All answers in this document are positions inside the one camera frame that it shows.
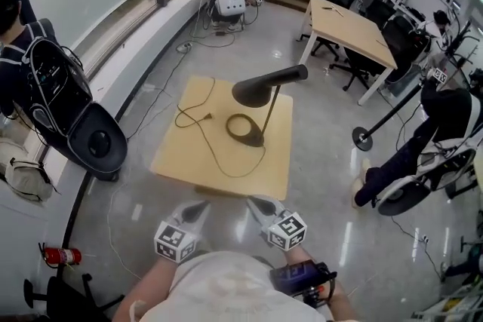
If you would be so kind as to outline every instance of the fire extinguisher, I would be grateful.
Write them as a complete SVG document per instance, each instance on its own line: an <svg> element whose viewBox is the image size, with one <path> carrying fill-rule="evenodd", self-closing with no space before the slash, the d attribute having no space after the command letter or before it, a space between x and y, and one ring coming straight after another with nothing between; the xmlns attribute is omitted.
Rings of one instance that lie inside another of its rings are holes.
<svg viewBox="0 0 483 322"><path fill-rule="evenodd" d="M50 268L57 268L59 265L78 265L82 260L81 251L76 248L50 248L46 247L45 243L38 244L42 258L44 258L45 264Z"/></svg>

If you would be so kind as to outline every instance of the white bag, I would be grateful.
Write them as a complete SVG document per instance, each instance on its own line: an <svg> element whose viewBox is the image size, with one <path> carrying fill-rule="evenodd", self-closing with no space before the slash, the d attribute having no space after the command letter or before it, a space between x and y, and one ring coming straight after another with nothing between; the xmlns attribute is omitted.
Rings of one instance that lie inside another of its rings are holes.
<svg viewBox="0 0 483 322"><path fill-rule="evenodd" d="M5 171L5 179L20 197L36 202L47 201L55 189L44 165L28 159L12 158Z"/></svg>

